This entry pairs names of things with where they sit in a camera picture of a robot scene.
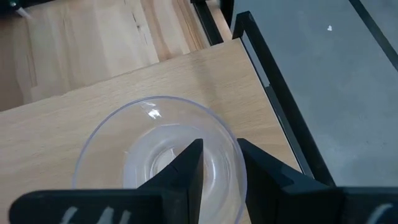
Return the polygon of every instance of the bowl rim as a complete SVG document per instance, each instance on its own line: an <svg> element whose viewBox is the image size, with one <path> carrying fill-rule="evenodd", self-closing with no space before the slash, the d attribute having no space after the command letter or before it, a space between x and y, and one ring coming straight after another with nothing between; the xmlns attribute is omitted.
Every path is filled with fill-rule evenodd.
<svg viewBox="0 0 398 224"><path fill-rule="evenodd" d="M90 134L88 139L85 141L85 143L83 145L83 149L81 150L79 158L78 158L78 160L76 162L76 165L75 165L75 171L74 171L73 177L72 177L72 189L76 189L77 172L78 172L78 170L80 168L81 160L83 159L83 156L85 155L86 149L87 149L88 145L90 144L90 141L93 139L93 137L95 136L97 131L102 127L102 125L104 125L104 123L107 122L110 118L112 118L115 114L117 114L118 112L120 112L121 110L123 110L123 109L125 109L125 108L127 108L129 106L135 105L136 103L140 103L142 101L158 100L158 99L177 100L177 101L182 101L184 103L192 104L192 105L198 107L199 109L202 109L203 111L208 113L210 116L214 117L222 125L222 127L224 127L225 130L228 132L229 136L231 137L231 139L233 141L233 147L234 147L234 150L236 152L236 155L237 155L238 159L242 162L241 163L242 165L240 166L240 169L241 169L241 172L243 174L243 192L242 192L242 195L241 195L241 198L243 198L243 202L240 205L240 208L239 208L239 211L238 211L238 215L237 215L237 217L235 219L235 223L238 223L240 218L241 218L241 216L242 216L242 213L243 213L243 206L245 204L244 202L246 200L246 192L247 192L247 189L248 189L246 165L244 163L243 153L242 153L242 150L241 150L241 148L240 148L240 146L238 144L238 140L235 137L235 135L232 133L232 131L229 129L227 124L217 114L215 114L212 110L210 110L209 108L206 108L206 107L204 107L204 106L202 106L202 105L200 105L200 104L198 104L198 103L196 103L196 102L194 102L192 100L184 99L184 98L177 97L177 96L162 96L162 95L160 95L160 96L149 96L149 97L141 98L141 99L138 99L138 100L134 100L134 101L132 101L130 103L127 103L127 104L121 106L119 109L117 109L117 110L113 111L112 113L110 113L102 122L100 122L100 124L94 129L94 131Z"/></svg>

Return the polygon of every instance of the light wood panel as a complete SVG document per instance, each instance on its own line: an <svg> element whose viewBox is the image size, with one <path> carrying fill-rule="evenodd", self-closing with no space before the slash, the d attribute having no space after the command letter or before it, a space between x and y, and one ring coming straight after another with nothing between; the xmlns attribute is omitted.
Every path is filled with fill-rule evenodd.
<svg viewBox="0 0 398 224"><path fill-rule="evenodd" d="M0 21L0 111L208 47L189 0L55 0L27 11L32 20Z"/></svg>
<svg viewBox="0 0 398 224"><path fill-rule="evenodd" d="M211 108L237 137L298 169L240 40L232 40L0 113L0 222L23 193L70 188L95 127L122 105L153 95Z"/></svg>

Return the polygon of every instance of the gray surface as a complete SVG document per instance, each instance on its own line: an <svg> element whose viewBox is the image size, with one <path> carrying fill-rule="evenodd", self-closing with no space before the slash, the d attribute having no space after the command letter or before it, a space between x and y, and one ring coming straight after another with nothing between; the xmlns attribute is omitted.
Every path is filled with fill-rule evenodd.
<svg viewBox="0 0 398 224"><path fill-rule="evenodd" d="M392 47L398 50L398 1L361 0Z"/></svg>
<svg viewBox="0 0 398 224"><path fill-rule="evenodd" d="M336 184L398 185L398 74L349 1L235 0L235 15L243 11L260 27Z"/></svg>

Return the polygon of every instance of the wooden board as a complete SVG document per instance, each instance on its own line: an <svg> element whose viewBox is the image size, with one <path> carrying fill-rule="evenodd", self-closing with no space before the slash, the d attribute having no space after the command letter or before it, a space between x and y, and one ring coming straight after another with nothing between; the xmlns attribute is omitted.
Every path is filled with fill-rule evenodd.
<svg viewBox="0 0 398 224"><path fill-rule="evenodd" d="M208 47L188 0L55 0L27 11L33 19L0 20L0 111Z"/></svg>
<svg viewBox="0 0 398 224"><path fill-rule="evenodd" d="M298 169L241 41L231 40L0 113L0 222L23 193L69 189L95 127L122 105L154 95L211 108L237 137Z"/></svg>

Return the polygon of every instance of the clear glass bowl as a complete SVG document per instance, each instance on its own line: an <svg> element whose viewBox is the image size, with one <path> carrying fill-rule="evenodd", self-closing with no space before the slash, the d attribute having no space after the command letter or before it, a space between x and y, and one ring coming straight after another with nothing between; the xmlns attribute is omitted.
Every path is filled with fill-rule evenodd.
<svg viewBox="0 0 398 224"><path fill-rule="evenodd" d="M196 138L205 165L199 222L237 223L247 187L239 144L217 115L182 98L153 96L111 113L85 143L73 188L138 188Z"/></svg>

